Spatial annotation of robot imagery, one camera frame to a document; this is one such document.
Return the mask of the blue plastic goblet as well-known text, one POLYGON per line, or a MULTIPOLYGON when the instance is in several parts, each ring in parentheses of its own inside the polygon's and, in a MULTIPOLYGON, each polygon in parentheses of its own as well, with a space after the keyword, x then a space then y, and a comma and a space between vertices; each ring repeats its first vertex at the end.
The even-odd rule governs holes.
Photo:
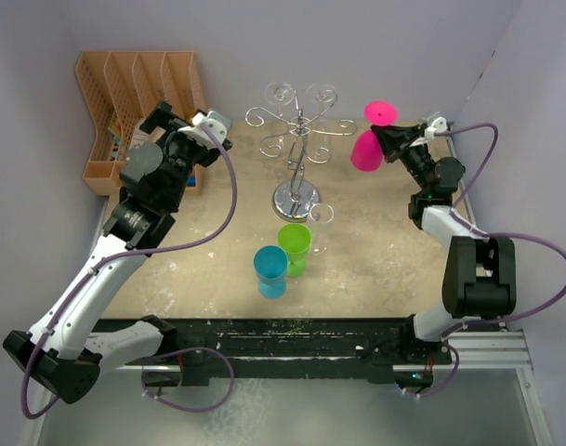
POLYGON ((287 255, 282 248, 267 245, 254 256, 258 291, 267 299, 277 299, 286 291, 287 255))

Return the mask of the pink plastic goblet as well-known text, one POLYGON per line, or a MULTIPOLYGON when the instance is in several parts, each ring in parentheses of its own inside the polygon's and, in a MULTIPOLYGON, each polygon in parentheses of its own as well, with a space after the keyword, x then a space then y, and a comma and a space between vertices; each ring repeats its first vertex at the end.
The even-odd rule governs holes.
MULTIPOLYGON (((393 104, 375 100, 364 107, 363 116, 371 125, 385 127, 395 123, 398 112, 393 104)), ((362 172, 373 172, 380 167, 384 154, 381 144, 371 129, 357 138, 349 159, 352 165, 362 172)))

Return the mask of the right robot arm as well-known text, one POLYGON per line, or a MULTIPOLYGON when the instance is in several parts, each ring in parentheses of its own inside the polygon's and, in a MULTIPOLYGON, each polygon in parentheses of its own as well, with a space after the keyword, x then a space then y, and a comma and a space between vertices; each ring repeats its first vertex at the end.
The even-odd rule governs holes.
POLYGON ((419 140, 422 125, 372 125, 370 130, 382 159, 401 162, 419 187, 408 204, 409 219, 447 252, 440 303, 416 313, 413 331, 398 343, 405 361, 419 363, 430 354, 430 342, 513 312, 515 247, 507 236, 485 235, 456 212, 454 194, 466 168, 452 156, 435 160, 419 140))

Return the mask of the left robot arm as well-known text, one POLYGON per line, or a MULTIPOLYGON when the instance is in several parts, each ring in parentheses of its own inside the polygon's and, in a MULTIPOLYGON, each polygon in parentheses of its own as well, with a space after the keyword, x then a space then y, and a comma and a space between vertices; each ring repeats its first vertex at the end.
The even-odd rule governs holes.
POLYGON ((128 279, 153 255, 166 252, 162 242, 175 223, 192 170, 217 159, 230 161, 230 119, 217 111, 198 111, 190 121, 171 105, 158 103, 140 124, 146 139, 132 147, 121 170, 119 203, 82 269, 55 305, 27 331, 11 331, 3 342, 23 371, 20 403, 28 407, 28 385, 36 381, 55 400, 73 404, 105 373, 132 361, 156 364, 173 360, 178 347, 175 327, 145 316, 112 333, 93 329, 128 279))

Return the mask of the clear wine glass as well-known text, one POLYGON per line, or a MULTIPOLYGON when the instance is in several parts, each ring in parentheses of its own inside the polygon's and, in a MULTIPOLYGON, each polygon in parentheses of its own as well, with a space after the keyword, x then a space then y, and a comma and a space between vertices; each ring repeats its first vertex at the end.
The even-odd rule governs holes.
POLYGON ((317 107, 315 116, 311 120, 312 128, 323 132, 331 130, 325 114, 336 104, 338 96, 332 84, 319 83, 308 87, 308 99, 317 107))
POLYGON ((295 100, 296 90, 286 82, 273 81, 267 85, 264 95, 266 101, 274 107, 272 113, 275 121, 286 128, 288 121, 283 117, 283 108, 295 100))

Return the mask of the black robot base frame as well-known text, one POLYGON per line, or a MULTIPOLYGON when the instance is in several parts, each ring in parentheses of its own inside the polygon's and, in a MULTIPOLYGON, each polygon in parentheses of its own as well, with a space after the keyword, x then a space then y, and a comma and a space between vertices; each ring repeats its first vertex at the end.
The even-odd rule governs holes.
POLYGON ((429 384, 429 365, 449 365, 439 342, 415 338, 411 318, 169 319, 160 358, 127 361, 152 372, 183 369, 181 385, 213 378, 365 380, 429 384))

